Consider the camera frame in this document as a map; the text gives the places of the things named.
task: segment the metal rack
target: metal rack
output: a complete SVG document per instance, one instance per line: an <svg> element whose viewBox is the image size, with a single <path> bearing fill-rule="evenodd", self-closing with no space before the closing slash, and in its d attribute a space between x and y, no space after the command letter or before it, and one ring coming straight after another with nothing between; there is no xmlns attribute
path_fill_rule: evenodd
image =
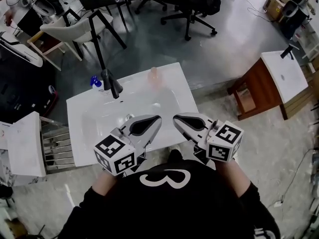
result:
<svg viewBox="0 0 319 239"><path fill-rule="evenodd" d="M75 169L69 128L60 122L40 117L41 145L47 174Z"/></svg>

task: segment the table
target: table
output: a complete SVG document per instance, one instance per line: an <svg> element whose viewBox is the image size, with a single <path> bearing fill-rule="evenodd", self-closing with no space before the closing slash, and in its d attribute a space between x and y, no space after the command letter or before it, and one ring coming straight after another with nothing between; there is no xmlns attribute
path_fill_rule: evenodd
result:
<svg viewBox="0 0 319 239"><path fill-rule="evenodd" d="M142 71L118 80L123 91L118 99L91 89L69 98L68 125L76 166L97 164L93 147L120 127L128 115L159 115L162 126L146 152L182 143L185 137L173 125L180 113L197 113L198 109L179 63Z"/></svg>
<svg viewBox="0 0 319 239"><path fill-rule="evenodd" d="M238 79L228 94L234 94L243 120L287 103L308 87L293 55L280 57L283 51L264 52L260 59Z"/></svg>

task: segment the white number 3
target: white number 3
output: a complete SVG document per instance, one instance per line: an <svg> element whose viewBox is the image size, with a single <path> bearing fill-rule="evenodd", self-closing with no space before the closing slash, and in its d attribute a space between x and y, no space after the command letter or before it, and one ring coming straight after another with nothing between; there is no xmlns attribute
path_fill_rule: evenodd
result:
<svg viewBox="0 0 319 239"><path fill-rule="evenodd" d="M167 182L172 188L181 189L190 180L190 172L188 172L186 170L183 170L183 169L166 169L165 171L176 171L176 172L183 173L185 175L185 178L184 178L184 180L182 182L174 182L168 176L165 176L163 179L161 179L159 181L149 181L149 180L146 179L146 177L148 177L148 175L147 174L143 174L143 175L140 176L140 181L145 186L149 186L149 187L158 187L158 186L164 184L165 182Z"/></svg>

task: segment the drain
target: drain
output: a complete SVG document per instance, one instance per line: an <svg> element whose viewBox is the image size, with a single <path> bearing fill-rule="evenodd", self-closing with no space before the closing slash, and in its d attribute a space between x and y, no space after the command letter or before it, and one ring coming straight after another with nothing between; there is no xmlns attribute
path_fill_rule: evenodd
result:
<svg viewBox="0 0 319 239"><path fill-rule="evenodd" d="M134 118L135 116L133 114L127 114L125 117L125 121L128 121L131 118Z"/></svg>

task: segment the blue bottle cap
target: blue bottle cap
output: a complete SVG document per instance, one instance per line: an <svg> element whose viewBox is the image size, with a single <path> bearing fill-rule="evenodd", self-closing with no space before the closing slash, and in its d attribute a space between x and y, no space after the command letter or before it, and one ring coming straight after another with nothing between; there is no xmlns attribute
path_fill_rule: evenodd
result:
<svg viewBox="0 0 319 239"><path fill-rule="evenodd" d="M102 86L101 81L99 81L99 79L98 79L98 77L97 77L96 75L94 75L94 76L91 77L91 83L90 83L90 85L93 86L93 84L94 84L96 87Z"/></svg>

